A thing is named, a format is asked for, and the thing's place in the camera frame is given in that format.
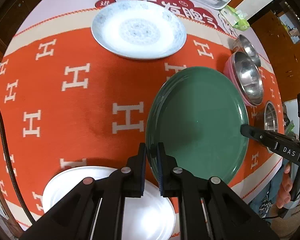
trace green plate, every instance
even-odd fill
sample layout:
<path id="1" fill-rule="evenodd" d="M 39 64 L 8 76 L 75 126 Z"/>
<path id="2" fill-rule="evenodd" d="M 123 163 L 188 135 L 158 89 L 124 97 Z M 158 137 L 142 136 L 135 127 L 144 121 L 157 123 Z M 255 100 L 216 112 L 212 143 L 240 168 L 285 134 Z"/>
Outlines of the green plate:
<path id="1" fill-rule="evenodd" d="M 246 107 L 232 82 L 217 70 L 190 67 L 174 74 L 160 89 L 148 116 L 147 156 L 158 179 L 155 145 L 194 176 L 218 176 L 229 183 L 240 168 L 248 138 Z"/>

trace brown sleeve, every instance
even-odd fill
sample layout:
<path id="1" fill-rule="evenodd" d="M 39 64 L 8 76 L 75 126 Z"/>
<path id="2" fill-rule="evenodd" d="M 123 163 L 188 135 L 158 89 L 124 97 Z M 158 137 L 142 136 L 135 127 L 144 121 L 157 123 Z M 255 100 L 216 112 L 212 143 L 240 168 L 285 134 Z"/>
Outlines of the brown sleeve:
<path id="1" fill-rule="evenodd" d="M 274 204 L 268 216 L 278 215 L 278 207 Z M 272 220 L 271 229 L 281 240 L 288 240 L 300 226 L 300 204 L 293 209 L 293 214 L 288 219 L 275 218 Z"/>

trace tablecloth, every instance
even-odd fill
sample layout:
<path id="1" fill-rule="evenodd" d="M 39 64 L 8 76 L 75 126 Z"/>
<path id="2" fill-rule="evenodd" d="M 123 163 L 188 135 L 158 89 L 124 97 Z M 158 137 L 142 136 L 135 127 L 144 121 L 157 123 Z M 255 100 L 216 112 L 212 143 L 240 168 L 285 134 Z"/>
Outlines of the tablecloth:
<path id="1" fill-rule="evenodd" d="M 72 0 L 53 0 L 65 10 Z M 184 47 L 167 58 L 138 61 L 101 47 L 90 25 L 98 11 L 119 0 L 81 0 L 80 10 L 47 17 L 43 0 L 13 37 L 0 66 L 0 109 L 10 159 L 32 215 L 43 215 L 42 193 L 48 181 L 72 167 L 98 165 L 120 168 L 145 141 L 152 101 L 174 73 L 192 66 L 223 71 L 234 39 L 241 31 L 210 8 L 189 0 L 147 0 L 175 13 L 187 31 Z M 261 57 L 264 99 L 247 107 L 249 122 L 271 100 L 283 133 L 283 109 L 271 64 L 253 30 L 244 32 Z M 282 158 L 249 141 L 245 160 L 229 186 L 249 202 L 270 181 Z M 156 181 L 146 167 L 146 178 Z M 12 214 L 31 225 L 17 200 L 0 140 L 0 187 Z M 179 232 L 178 224 L 174 235 Z"/>

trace metal bolt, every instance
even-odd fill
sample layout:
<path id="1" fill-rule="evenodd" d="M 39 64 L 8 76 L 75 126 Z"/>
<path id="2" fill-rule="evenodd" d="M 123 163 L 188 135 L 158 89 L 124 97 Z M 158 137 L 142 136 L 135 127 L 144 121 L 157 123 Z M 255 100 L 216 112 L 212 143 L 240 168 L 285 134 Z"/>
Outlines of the metal bolt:
<path id="1" fill-rule="evenodd" d="M 123 167 L 121 168 L 122 173 L 129 173 L 131 171 L 130 167 Z"/>
<path id="2" fill-rule="evenodd" d="M 93 182 L 93 178 L 91 177 L 86 177 L 83 179 L 83 184 L 85 185 L 90 185 Z"/>
<path id="3" fill-rule="evenodd" d="M 218 177 L 212 177 L 211 182 L 213 184 L 219 184 L 221 182 L 221 179 L 219 179 Z"/>
<path id="4" fill-rule="evenodd" d="M 183 172 L 182 168 L 180 168 L 180 167 L 174 167 L 174 168 L 172 169 L 172 171 L 173 171 L 174 173 L 176 173 L 176 174 L 180 174 L 180 173 Z"/>

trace metal bowl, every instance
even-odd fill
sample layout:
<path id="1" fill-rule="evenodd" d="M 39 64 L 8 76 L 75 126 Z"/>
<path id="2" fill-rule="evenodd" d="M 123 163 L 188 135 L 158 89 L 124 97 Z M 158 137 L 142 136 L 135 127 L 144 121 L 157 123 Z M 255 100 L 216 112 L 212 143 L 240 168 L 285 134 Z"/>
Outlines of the metal bowl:
<path id="1" fill-rule="evenodd" d="M 247 54 L 257 67 L 261 66 L 261 61 L 258 52 L 253 47 L 251 42 L 242 34 L 240 34 L 234 41 L 233 51 L 241 51 Z"/>
<path id="2" fill-rule="evenodd" d="M 257 66 L 243 52 L 237 51 L 231 56 L 231 65 L 240 90 L 253 106 L 261 104 L 263 85 Z"/>
<path id="3" fill-rule="evenodd" d="M 275 111 L 274 104 L 271 101 L 268 101 L 263 111 L 256 115 L 254 126 L 264 130 L 278 132 L 277 112 Z"/>

